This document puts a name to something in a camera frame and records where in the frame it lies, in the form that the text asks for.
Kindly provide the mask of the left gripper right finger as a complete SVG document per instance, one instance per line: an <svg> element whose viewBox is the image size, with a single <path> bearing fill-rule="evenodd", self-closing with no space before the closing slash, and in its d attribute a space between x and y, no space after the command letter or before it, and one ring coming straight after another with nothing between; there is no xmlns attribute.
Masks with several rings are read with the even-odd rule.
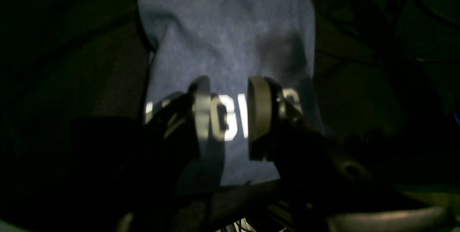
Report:
<svg viewBox="0 0 460 232"><path fill-rule="evenodd" d="M286 99L281 86L271 78L248 80L248 147L253 161L273 161L281 119L286 116Z"/></svg>

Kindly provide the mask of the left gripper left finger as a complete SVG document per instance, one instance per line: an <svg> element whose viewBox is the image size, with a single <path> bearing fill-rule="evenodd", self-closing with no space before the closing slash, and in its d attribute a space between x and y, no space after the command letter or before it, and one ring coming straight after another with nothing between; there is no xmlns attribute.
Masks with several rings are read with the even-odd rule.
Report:
<svg viewBox="0 0 460 232"><path fill-rule="evenodd" d="M197 137L198 157L204 159L207 155L211 107L211 91L208 76L201 75L196 78L189 85L187 96L191 98L191 113Z"/></svg>

